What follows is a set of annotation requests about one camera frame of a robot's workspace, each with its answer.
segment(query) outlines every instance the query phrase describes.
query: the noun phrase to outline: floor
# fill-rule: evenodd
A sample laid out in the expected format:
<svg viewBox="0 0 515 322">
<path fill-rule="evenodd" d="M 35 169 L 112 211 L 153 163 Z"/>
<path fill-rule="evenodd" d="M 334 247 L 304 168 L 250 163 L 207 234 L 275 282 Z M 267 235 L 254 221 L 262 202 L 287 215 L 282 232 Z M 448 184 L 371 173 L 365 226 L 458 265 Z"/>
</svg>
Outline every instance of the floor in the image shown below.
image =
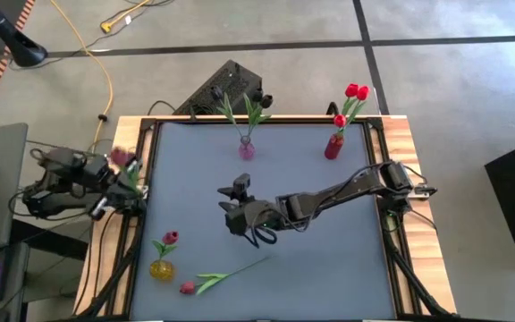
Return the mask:
<svg viewBox="0 0 515 322">
<path fill-rule="evenodd" d="M 87 43 L 104 36 L 100 21 L 129 5 L 57 2 Z M 46 0 L 23 31 L 53 58 L 80 48 Z M 93 48 L 114 86 L 101 138 L 113 137 L 118 116 L 145 114 L 157 99 L 179 106 L 228 59 L 263 77 L 276 114 L 322 114 L 346 84 L 370 85 L 376 94 L 363 113 L 408 115 L 423 174 L 439 188 L 431 205 L 459 313 L 515 321 L 515 246 L 483 167 L 515 148 L 515 1 L 175 0 Z M 25 122 L 30 140 L 86 149 L 107 94 L 104 75 L 82 56 L 8 68 L 0 124 Z M 41 175 L 27 156 L 24 164 L 22 185 Z M 87 224 L 64 233 L 78 236 Z M 33 255 L 30 266 L 36 272 L 48 260 Z M 72 290 L 79 271 L 69 263 L 50 272 L 33 299 L 65 283 Z M 64 318 L 71 307 L 71 299 L 38 301 L 28 321 Z"/>
</svg>

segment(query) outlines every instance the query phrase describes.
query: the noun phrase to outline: pink vase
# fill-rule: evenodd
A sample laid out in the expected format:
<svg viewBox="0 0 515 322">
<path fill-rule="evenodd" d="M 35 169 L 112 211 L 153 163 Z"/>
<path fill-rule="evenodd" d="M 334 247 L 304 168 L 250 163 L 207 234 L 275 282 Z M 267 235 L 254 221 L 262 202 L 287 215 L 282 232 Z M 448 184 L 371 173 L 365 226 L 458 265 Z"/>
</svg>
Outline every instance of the pink vase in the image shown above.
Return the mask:
<svg viewBox="0 0 515 322">
<path fill-rule="evenodd" d="M 249 136 L 244 135 L 240 140 L 240 147 L 238 148 L 238 153 L 240 157 L 244 160 L 251 160 L 254 157 L 254 153 L 256 152 L 256 148 L 251 144 L 251 139 Z"/>
</svg>

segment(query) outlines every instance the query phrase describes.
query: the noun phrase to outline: glass vase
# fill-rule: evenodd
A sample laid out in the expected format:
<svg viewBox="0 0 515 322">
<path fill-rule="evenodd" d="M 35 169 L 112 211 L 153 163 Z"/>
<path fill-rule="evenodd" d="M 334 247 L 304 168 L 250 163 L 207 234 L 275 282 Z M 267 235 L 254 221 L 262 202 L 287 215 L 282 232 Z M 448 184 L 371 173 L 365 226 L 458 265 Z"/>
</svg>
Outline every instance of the glass vase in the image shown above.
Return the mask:
<svg viewBox="0 0 515 322">
<path fill-rule="evenodd" d="M 327 142 L 327 147 L 325 147 L 325 157 L 329 160 L 336 159 L 339 156 L 339 151 L 345 143 L 345 138 L 341 133 L 334 133 L 329 142 Z"/>
<path fill-rule="evenodd" d="M 150 276 L 163 282 L 170 282 L 176 275 L 176 269 L 171 262 L 157 259 L 150 264 Z"/>
<path fill-rule="evenodd" d="M 244 135 L 240 139 L 240 147 L 238 148 L 238 154 L 244 160 L 251 160 L 254 157 L 254 153 L 256 153 L 256 148 L 251 144 L 251 138 L 247 135 Z"/>
</svg>

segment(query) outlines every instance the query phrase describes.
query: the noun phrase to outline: wooden table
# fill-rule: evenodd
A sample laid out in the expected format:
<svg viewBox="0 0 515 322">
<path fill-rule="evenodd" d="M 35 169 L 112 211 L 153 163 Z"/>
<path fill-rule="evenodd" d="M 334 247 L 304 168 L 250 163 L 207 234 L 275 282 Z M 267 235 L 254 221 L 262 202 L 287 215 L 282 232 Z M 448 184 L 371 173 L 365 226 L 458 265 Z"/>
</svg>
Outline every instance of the wooden table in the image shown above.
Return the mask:
<svg viewBox="0 0 515 322">
<path fill-rule="evenodd" d="M 199 119 L 204 118 L 216 118 L 223 116 L 200 116 Z M 275 115 L 273 117 L 288 117 L 288 115 Z M 310 117 L 320 117 L 320 115 L 311 115 Z M 396 161 L 402 161 L 403 164 L 410 166 L 415 171 L 420 173 L 420 166 L 418 164 L 417 152 L 412 140 L 410 133 L 409 121 L 406 116 L 374 116 L 374 115 L 363 115 L 360 117 L 380 117 L 383 120 L 384 135 L 386 138 L 386 144 L 389 150 L 389 156 L 391 159 Z M 114 135 L 113 147 L 122 147 L 127 149 L 135 149 L 139 138 L 139 127 L 143 119 L 146 118 L 165 118 L 173 120 L 188 120 L 188 116 L 122 116 L 119 119 L 118 126 L 116 128 L 116 134 Z M 376 151 L 377 161 L 380 161 L 380 148 L 376 135 L 372 135 L 373 146 Z M 145 139 L 145 147 L 143 150 L 142 159 L 148 160 L 149 145 L 152 139 L 151 133 L 148 133 Z M 422 180 L 416 175 L 411 175 L 410 179 L 416 184 L 422 182 Z M 430 206 L 428 201 L 412 200 L 412 207 L 417 210 L 420 214 L 432 218 Z M 108 216 L 104 216 L 103 219 L 95 223 L 95 232 L 102 232 L 105 228 L 106 219 Z M 89 253 L 85 260 L 85 266 L 83 267 L 82 276 L 80 279 L 79 291 L 77 293 L 77 301 L 82 296 L 82 302 L 77 310 L 78 312 L 83 311 L 90 304 L 90 300 L 95 293 L 95 282 L 97 280 L 97 292 L 100 291 L 104 283 L 110 277 L 114 267 L 114 257 L 116 252 L 116 246 L 118 243 L 120 231 L 122 226 L 122 217 L 113 216 L 108 223 L 105 231 L 105 237 L 102 244 L 102 255 L 98 258 L 98 244 L 100 240 L 100 233 L 93 234 L 93 240 L 91 243 L 91 259 L 89 260 Z M 454 300 L 452 298 L 451 287 L 448 282 L 448 276 L 446 275 L 446 269 L 444 267 L 443 254 L 440 250 L 438 243 L 438 237 L 436 231 L 431 225 L 417 216 L 407 214 L 404 217 L 404 228 L 407 235 L 407 241 L 409 244 L 409 252 L 411 256 L 413 269 L 428 289 L 428 291 L 435 297 L 438 303 L 450 312 L 455 312 Z M 130 246 L 132 237 L 134 236 L 134 230 L 131 228 L 128 233 L 127 247 Z M 100 260 L 100 271 L 97 271 L 97 264 Z M 87 265 L 90 263 L 89 270 L 89 281 L 87 284 L 86 291 L 82 293 L 84 282 L 87 277 Z M 397 268 L 398 276 L 400 278 L 401 286 L 401 297 L 403 302 L 404 311 L 407 313 L 412 312 L 409 298 L 409 287 L 407 285 L 404 276 L 400 269 Z M 116 293 L 116 300 L 114 303 L 114 314 L 122 314 L 122 306 L 124 302 L 124 294 L 126 293 L 126 285 L 128 280 L 128 269 L 127 272 L 121 278 L 118 286 L 118 292 Z"/>
</svg>

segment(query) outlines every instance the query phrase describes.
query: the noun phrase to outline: small red flower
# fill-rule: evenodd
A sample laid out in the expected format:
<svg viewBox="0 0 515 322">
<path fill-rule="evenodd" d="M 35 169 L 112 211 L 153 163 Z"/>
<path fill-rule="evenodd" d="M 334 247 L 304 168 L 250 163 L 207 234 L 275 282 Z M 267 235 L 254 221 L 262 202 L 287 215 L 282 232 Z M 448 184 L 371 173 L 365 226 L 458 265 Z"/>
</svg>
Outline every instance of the small red flower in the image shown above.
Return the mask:
<svg viewBox="0 0 515 322">
<path fill-rule="evenodd" d="M 368 97 L 369 88 L 367 86 L 362 86 L 357 93 L 358 100 L 365 100 Z"/>
<path fill-rule="evenodd" d="M 180 286 L 180 293 L 182 294 L 193 294 L 196 285 L 194 282 L 186 282 Z"/>
<path fill-rule="evenodd" d="M 347 117 L 345 117 L 345 115 L 343 115 L 343 114 L 338 114 L 333 119 L 333 124 L 335 124 L 335 126 L 340 127 L 340 128 L 345 126 L 346 123 L 347 123 Z"/>
<path fill-rule="evenodd" d="M 162 237 L 162 242 L 166 245 L 172 245 L 178 241 L 178 232 L 168 232 Z"/>
<path fill-rule="evenodd" d="M 111 160 L 118 166 L 125 166 L 129 160 L 134 157 L 134 153 L 124 151 L 122 148 L 116 147 L 111 151 Z"/>
<path fill-rule="evenodd" d="M 349 86 L 347 86 L 347 89 L 345 90 L 345 96 L 346 97 L 355 97 L 355 95 L 357 95 L 358 89 L 359 89 L 359 85 L 349 84 Z"/>
</svg>

